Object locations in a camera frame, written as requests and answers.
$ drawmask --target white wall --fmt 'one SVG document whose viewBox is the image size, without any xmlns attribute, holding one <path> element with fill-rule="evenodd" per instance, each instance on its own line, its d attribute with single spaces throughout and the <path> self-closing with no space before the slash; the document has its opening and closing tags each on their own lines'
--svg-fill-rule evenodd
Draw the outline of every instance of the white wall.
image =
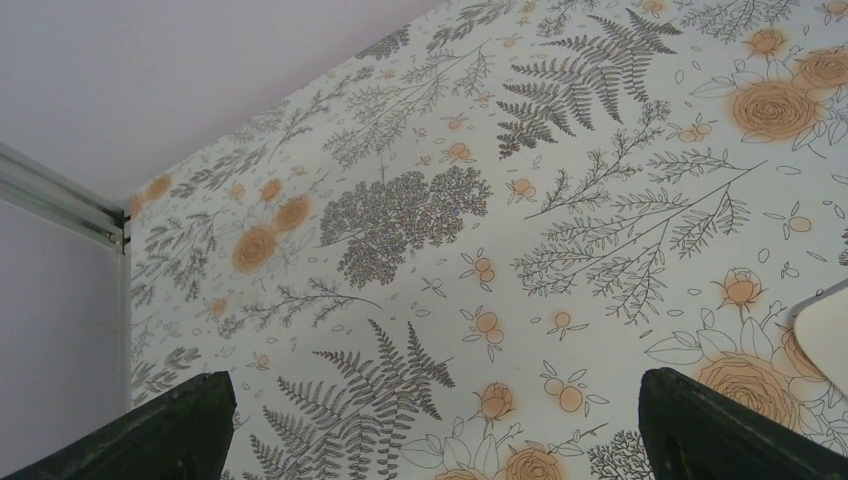
<svg viewBox="0 0 848 480">
<path fill-rule="evenodd" d="M 131 190 L 443 0 L 4 0 L 0 141 Z"/>
<path fill-rule="evenodd" d="M 118 257 L 0 201 L 0 477 L 117 418 Z"/>
</svg>

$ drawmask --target black object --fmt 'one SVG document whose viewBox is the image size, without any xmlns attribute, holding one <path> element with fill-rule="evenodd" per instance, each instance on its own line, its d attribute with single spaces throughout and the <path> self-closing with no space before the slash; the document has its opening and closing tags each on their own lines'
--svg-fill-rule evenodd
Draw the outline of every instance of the black object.
<svg viewBox="0 0 848 480">
<path fill-rule="evenodd" d="M 642 377 L 639 430 L 657 480 L 848 479 L 848 459 L 670 368 Z"/>
<path fill-rule="evenodd" d="M 3 480 L 218 480 L 235 408 L 227 372 L 198 375 Z"/>
</svg>

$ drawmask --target floral tablecloth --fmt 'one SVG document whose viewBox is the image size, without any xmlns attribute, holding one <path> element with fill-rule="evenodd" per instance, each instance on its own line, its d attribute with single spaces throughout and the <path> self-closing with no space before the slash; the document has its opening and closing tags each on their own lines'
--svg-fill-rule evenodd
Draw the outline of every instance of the floral tablecloth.
<svg viewBox="0 0 848 480">
<path fill-rule="evenodd" d="M 228 370 L 223 478 L 651 476 L 673 366 L 843 455 L 848 4 L 444 4 L 133 197 L 132 395 Z"/>
</svg>

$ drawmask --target white object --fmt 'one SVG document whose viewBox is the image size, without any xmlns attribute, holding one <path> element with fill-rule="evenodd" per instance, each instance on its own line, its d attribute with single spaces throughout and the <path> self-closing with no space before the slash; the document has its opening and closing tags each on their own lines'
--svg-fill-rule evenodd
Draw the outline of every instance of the white object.
<svg viewBox="0 0 848 480">
<path fill-rule="evenodd" d="M 848 392 L 848 288 L 798 314 L 795 337 L 804 353 L 842 392 Z"/>
</svg>

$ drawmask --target floral pattern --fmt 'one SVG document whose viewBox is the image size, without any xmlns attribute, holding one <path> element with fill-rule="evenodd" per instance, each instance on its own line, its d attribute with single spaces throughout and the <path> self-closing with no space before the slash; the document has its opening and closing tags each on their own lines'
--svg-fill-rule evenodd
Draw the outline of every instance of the floral pattern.
<svg viewBox="0 0 848 480">
<path fill-rule="evenodd" d="M 222 478 L 648 479 L 679 371 L 848 455 L 794 336 L 848 266 L 846 2 L 451 0 L 132 196 L 132 398 Z"/>
</svg>

